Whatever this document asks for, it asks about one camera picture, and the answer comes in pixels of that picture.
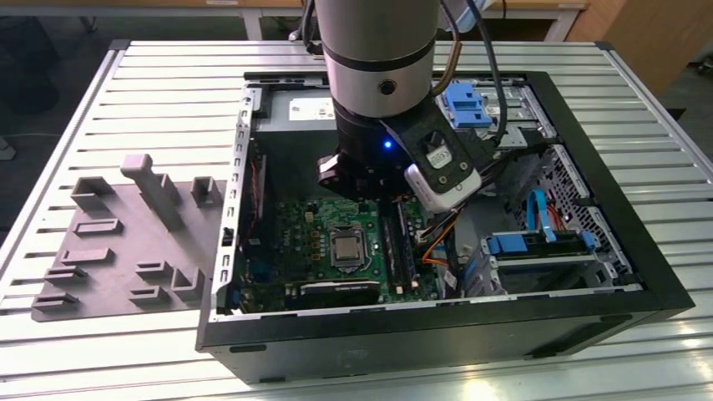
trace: ventilation grille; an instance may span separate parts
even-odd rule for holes
[[[555,200],[554,206],[563,217],[567,227],[571,230],[582,228],[592,232],[600,240],[602,253],[611,255],[611,259],[607,261],[612,262],[620,274],[628,273],[631,269],[619,251],[619,246],[615,249],[615,239],[611,234],[608,235],[608,228],[602,226],[595,219],[594,210],[596,208],[579,206],[576,203],[576,200],[583,196],[578,191],[562,157],[558,153],[551,152],[540,160],[539,168],[534,169],[535,173],[531,179],[511,202],[514,216],[520,229],[527,229],[527,196],[532,189],[540,188],[546,191],[548,199]]]

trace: aluminum workbench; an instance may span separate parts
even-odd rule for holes
[[[616,52],[592,43],[496,43],[496,52],[502,69],[551,73],[696,308],[566,358],[252,388],[195,352],[198,310],[34,322],[78,178],[127,183],[121,161],[145,152],[174,181],[228,178],[243,74],[324,70],[287,42],[134,42],[106,56],[0,251],[0,398],[710,399],[713,166]],[[450,44],[436,53],[443,69]],[[459,70],[484,69],[468,43]]]

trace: green circuit board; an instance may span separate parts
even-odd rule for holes
[[[391,289],[387,266],[384,263],[383,243],[379,235],[378,206],[374,202],[356,202],[346,199],[294,200],[278,205],[275,225],[275,282],[256,286],[256,299],[263,302],[262,312],[280,311],[284,306],[284,289],[278,288],[291,282],[319,280],[368,279],[380,283],[380,303],[410,302],[438,298],[436,278],[432,268],[424,271],[418,265],[418,288],[396,294]],[[416,232],[424,226],[420,204],[416,200],[404,203],[404,214],[410,230]],[[363,232],[364,266],[344,272],[332,266],[330,249],[330,230],[335,227],[352,227]]]

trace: white sticker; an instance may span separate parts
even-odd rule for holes
[[[454,160],[454,156],[446,145],[440,145],[426,157],[435,169],[443,168]]]
[[[446,271],[446,274],[444,274],[444,280],[446,280],[446,283],[451,286],[451,288],[455,290],[456,289],[456,286],[459,285],[459,279],[456,278],[456,276],[454,276],[454,273],[451,273],[451,270],[447,270]]]
[[[300,98],[290,101],[290,120],[335,119],[332,98]]]
[[[206,0],[209,6],[238,6],[238,0]]]

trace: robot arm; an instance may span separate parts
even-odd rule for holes
[[[320,184],[360,201],[396,198],[408,182],[447,211],[482,179],[432,95],[439,0],[315,1],[340,135]]]

